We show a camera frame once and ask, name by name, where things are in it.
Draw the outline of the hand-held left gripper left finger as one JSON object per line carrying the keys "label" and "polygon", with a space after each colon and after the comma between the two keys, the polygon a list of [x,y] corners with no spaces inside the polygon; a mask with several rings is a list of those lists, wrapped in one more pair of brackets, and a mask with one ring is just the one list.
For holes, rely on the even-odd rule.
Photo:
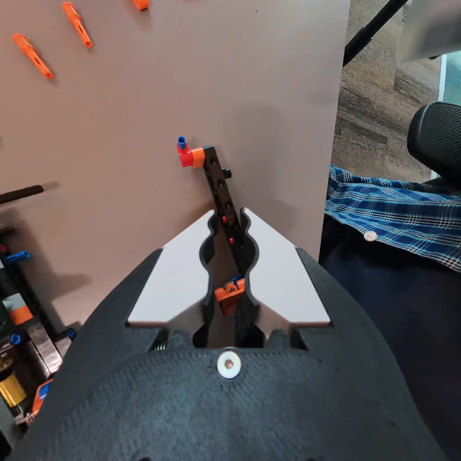
{"label": "hand-held left gripper left finger", "polygon": [[162,247],[128,326],[185,331],[195,347],[207,346],[215,312],[209,263],[217,224],[217,211],[207,211]]}

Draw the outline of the black studless lego beam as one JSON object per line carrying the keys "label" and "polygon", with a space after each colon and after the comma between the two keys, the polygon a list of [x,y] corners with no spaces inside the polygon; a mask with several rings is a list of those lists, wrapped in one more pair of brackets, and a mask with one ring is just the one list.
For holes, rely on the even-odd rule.
{"label": "black studless lego beam", "polygon": [[243,231],[226,183],[232,177],[231,170],[221,166],[214,146],[191,148],[186,138],[179,136],[176,148],[183,168],[204,170],[238,273],[244,276],[248,264],[244,256]]}

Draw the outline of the black metal table leg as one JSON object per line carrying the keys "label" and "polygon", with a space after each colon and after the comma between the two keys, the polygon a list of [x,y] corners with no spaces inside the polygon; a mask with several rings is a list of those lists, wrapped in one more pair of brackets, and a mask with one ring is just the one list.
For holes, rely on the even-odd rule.
{"label": "black metal table leg", "polygon": [[400,27],[403,28],[412,1],[389,0],[374,18],[363,26],[346,44],[343,55],[344,68],[361,53],[374,39],[377,33],[397,14],[401,13]]}

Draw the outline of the lego car chassis build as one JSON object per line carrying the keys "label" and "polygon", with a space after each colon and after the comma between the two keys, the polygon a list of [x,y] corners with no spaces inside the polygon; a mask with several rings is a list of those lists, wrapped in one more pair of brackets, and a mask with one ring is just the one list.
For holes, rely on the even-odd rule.
{"label": "lego car chassis build", "polygon": [[1,224],[0,393],[13,424],[25,430],[37,417],[76,332],[57,332],[52,326],[21,270],[30,253],[15,253],[7,245],[14,233]]}

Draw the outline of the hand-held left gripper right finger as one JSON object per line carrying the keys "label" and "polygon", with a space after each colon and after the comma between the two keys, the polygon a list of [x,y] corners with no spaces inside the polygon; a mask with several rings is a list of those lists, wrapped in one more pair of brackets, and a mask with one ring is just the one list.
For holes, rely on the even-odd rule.
{"label": "hand-held left gripper right finger", "polygon": [[235,345],[258,348],[275,330],[290,336],[294,329],[330,326],[299,249],[249,208],[241,208],[240,217],[245,287],[235,312]]}

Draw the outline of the orange lego panel piece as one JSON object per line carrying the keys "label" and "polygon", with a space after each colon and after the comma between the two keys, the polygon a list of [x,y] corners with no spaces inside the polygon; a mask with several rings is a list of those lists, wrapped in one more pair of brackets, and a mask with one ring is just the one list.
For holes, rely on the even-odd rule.
{"label": "orange lego panel piece", "polygon": [[215,298],[224,316],[235,314],[239,300],[245,293],[245,278],[236,276],[215,290]]}

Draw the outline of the black mesh office chair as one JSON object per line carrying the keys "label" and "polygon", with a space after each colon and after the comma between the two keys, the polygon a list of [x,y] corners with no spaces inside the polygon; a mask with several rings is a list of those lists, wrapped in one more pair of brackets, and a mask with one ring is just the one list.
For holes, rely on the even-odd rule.
{"label": "black mesh office chair", "polygon": [[437,184],[460,190],[460,105],[435,101],[418,109],[408,129],[407,150],[414,159],[439,176]]}

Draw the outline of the orange lego axle pin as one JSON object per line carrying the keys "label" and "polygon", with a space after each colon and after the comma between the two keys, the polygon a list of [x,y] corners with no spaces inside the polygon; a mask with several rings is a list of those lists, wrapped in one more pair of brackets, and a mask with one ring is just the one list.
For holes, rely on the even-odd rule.
{"label": "orange lego axle pin", "polygon": [[63,2],[61,6],[64,13],[66,14],[66,17],[68,18],[72,26],[75,28],[84,46],[87,49],[91,49],[94,46],[94,44],[91,38],[89,37],[89,34],[84,27],[83,20],[75,6],[69,1]]}
{"label": "orange lego axle pin", "polygon": [[12,34],[14,43],[20,48],[23,54],[33,63],[33,65],[41,72],[46,79],[53,79],[54,75],[48,66],[41,59],[34,46],[29,40],[20,33]]}

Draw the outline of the dark navy garment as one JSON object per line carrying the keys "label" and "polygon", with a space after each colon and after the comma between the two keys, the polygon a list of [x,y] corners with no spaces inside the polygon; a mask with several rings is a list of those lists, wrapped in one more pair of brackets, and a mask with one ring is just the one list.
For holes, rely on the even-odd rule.
{"label": "dark navy garment", "polygon": [[367,242],[325,215],[320,265],[376,324],[418,410],[449,460],[461,459],[461,275]]}

